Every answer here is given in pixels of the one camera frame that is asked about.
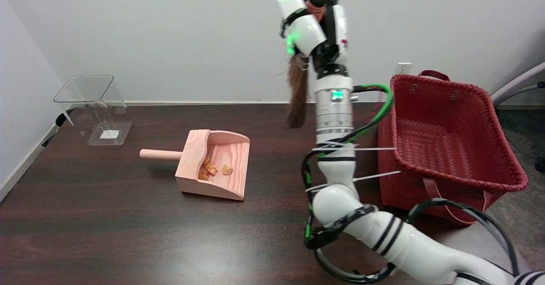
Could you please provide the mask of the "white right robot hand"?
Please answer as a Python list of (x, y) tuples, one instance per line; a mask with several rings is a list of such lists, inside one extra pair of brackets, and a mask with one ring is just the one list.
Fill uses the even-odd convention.
[(280, 36), (291, 56), (312, 61), (317, 79), (348, 77), (348, 22), (339, 0), (277, 0)]

